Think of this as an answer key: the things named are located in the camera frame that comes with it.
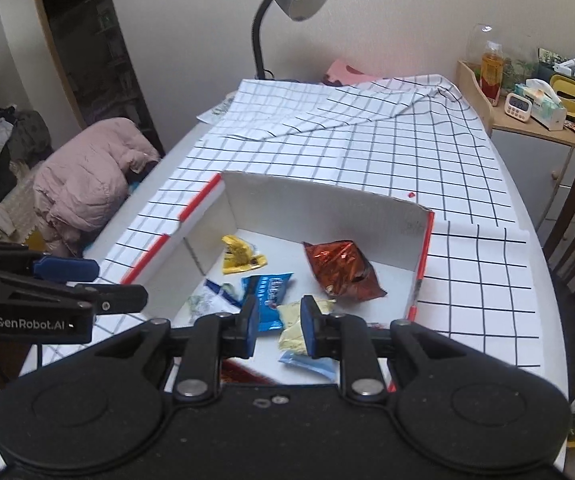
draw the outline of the wooden countertop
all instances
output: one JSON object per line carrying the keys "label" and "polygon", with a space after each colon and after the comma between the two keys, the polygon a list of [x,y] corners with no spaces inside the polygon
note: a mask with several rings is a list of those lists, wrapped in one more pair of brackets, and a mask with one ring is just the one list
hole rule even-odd
{"label": "wooden countertop", "polygon": [[505,130],[559,142],[575,148],[575,133],[569,128],[551,132],[532,118],[528,122],[522,123],[510,117],[503,110],[501,103],[498,106],[490,105],[490,102],[479,89],[474,72],[463,61],[459,61],[456,68],[456,86],[481,117],[488,135],[491,134],[492,130]]}

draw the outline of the wooden door frame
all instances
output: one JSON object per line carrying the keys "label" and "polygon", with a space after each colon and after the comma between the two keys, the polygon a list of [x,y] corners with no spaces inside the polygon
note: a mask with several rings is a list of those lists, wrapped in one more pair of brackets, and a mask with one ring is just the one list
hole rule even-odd
{"label": "wooden door frame", "polygon": [[47,43],[47,49],[49,50],[49,53],[52,56],[52,61],[54,62],[54,66],[56,67],[56,73],[58,74],[58,77],[61,80],[62,89],[65,92],[67,101],[72,107],[72,112],[74,112],[74,116],[76,117],[78,125],[82,130],[84,130],[87,127],[87,124],[83,119],[83,114],[80,112],[80,107],[78,106],[78,101],[74,96],[72,86],[70,85],[70,82],[67,80],[67,74],[65,73],[65,69],[62,66],[61,57],[58,55],[58,51],[56,50],[56,44],[54,43],[52,29],[49,26],[47,13],[45,12],[45,5],[43,4],[43,0],[34,0],[34,4],[36,5],[38,20],[41,23],[41,28],[43,29],[43,34],[45,35],[45,42]]}

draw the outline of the bottle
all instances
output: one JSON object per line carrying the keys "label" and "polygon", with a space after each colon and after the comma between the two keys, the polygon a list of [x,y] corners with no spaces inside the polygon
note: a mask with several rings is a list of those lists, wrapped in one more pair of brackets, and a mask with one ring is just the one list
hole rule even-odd
{"label": "bottle", "polygon": [[500,43],[488,41],[481,59],[481,91],[492,106],[499,104],[503,81],[503,51]]}

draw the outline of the metal screw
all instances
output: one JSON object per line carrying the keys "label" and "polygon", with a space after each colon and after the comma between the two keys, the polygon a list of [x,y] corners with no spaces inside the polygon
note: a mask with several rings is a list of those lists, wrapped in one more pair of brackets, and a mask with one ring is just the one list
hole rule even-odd
{"label": "metal screw", "polygon": [[252,400],[252,404],[257,408],[269,408],[272,405],[268,399],[254,399]]}
{"label": "metal screw", "polygon": [[200,379],[185,379],[176,385],[176,391],[184,397],[198,397],[207,391],[207,384]]}
{"label": "metal screw", "polygon": [[352,390],[360,396],[371,397],[378,395],[385,389],[381,381],[376,379],[358,379],[352,383]]}
{"label": "metal screw", "polygon": [[287,404],[289,402],[289,397],[284,395],[275,395],[272,397],[272,402],[274,404]]}

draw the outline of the pale yellow snack package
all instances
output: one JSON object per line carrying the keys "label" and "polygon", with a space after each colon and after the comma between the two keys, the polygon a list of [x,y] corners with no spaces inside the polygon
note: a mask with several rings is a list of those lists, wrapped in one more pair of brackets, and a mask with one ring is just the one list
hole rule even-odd
{"label": "pale yellow snack package", "polygon": [[[314,298],[323,314],[329,314],[336,300]],[[307,354],[305,339],[301,331],[301,300],[277,306],[284,330],[278,340],[281,350],[291,350],[297,354]]]}
{"label": "pale yellow snack package", "polygon": [[267,258],[257,254],[254,246],[234,235],[225,235],[222,241],[227,245],[225,257],[222,260],[222,273],[246,272],[267,265]]}

